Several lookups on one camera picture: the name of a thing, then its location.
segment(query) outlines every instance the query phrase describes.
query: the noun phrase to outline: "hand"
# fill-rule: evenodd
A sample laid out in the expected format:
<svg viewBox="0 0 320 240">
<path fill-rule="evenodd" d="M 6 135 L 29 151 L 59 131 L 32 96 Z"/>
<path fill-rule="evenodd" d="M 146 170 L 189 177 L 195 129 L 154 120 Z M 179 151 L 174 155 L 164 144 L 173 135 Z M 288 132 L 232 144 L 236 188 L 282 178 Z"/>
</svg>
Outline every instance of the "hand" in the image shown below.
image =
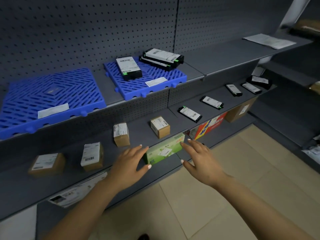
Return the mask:
<svg viewBox="0 0 320 240">
<path fill-rule="evenodd" d="M 126 149 L 114 162 L 105 180 L 114 186 L 118 192 L 139 181 L 151 168 L 149 164 L 137 171 L 138 163 L 148 149 L 149 147 L 142 149 L 142 145 Z"/>
<path fill-rule="evenodd" d="M 188 142 L 191 146 L 183 142 L 180 144 L 191 156 L 194 166 L 188 161 L 181 160 L 183 166 L 198 181 L 217 189 L 220 183 L 229 176 L 223 171 L 218 161 L 214 159 L 207 146 L 195 140 L 188 139 Z"/>
</svg>

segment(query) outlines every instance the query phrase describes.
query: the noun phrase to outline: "forearm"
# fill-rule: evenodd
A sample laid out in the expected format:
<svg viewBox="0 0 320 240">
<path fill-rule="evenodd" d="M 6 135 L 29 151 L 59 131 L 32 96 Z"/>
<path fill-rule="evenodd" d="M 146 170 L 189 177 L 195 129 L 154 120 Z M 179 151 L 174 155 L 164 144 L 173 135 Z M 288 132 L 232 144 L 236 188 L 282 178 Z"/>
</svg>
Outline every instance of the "forearm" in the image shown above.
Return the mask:
<svg viewBox="0 0 320 240">
<path fill-rule="evenodd" d="M 313 239 L 234 178 L 226 176 L 217 190 L 259 240 Z"/>
<path fill-rule="evenodd" d="M 44 240 L 87 240 L 118 189 L 107 178 L 97 185 L 56 225 Z"/>
</svg>

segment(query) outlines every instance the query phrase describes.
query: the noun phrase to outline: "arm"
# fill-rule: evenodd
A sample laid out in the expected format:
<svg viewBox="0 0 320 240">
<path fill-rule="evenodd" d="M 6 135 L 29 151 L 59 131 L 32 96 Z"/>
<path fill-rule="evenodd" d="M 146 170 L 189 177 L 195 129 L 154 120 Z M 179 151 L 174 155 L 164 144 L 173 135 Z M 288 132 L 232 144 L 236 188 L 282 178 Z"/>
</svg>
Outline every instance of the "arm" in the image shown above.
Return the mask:
<svg viewBox="0 0 320 240">
<path fill-rule="evenodd" d="M 194 166 L 183 161 L 183 166 L 198 181 L 217 190 L 236 209 L 242 219 L 259 240 L 285 240 L 313 238 L 289 219 L 264 202 L 247 187 L 227 175 L 213 158 L 208 147 L 198 141 L 181 143 L 190 154 Z"/>
<path fill-rule="evenodd" d="M 107 175 L 71 210 L 44 238 L 44 240 L 86 240 L 103 211 L 121 190 L 136 183 L 151 165 L 137 171 L 137 166 L 148 147 L 137 146 L 125 150 Z"/>
</svg>

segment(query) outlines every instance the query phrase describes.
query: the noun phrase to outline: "right hand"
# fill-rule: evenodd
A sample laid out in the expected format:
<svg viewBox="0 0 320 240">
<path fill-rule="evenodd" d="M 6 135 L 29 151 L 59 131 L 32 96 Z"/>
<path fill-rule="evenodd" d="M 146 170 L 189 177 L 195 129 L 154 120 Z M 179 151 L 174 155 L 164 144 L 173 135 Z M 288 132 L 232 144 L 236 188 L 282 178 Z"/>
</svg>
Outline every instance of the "right hand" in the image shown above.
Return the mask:
<svg viewBox="0 0 320 240">
<path fill-rule="evenodd" d="M 181 142 L 181 146 L 191 156 L 194 166 L 181 160 L 189 173 L 203 184 L 218 189 L 219 185 L 229 176 L 223 171 L 217 160 L 214 159 L 210 149 L 198 141 L 188 139 L 187 145 Z"/>
</svg>

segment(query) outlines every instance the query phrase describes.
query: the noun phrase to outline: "red and yellow box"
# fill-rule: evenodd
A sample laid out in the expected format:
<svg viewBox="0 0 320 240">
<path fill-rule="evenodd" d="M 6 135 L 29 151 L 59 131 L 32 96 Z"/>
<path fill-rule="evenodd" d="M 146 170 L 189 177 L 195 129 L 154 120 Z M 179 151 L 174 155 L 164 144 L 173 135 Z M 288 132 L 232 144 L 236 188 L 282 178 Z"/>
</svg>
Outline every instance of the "red and yellow box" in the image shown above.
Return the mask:
<svg viewBox="0 0 320 240">
<path fill-rule="evenodd" d="M 217 117 L 214 117 L 213 119 L 210 119 L 210 120 L 198 125 L 197 127 L 191 129 L 190 132 L 188 133 L 188 135 L 194 140 L 199 139 L 203 135 L 205 135 L 205 134 L 209 133 L 210 131 L 212 131 L 213 129 L 217 128 L 222 123 L 226 114 L 227 114 L 227 112 L 225 112 L 221 115 L 218 115 Z"/>
</svg>

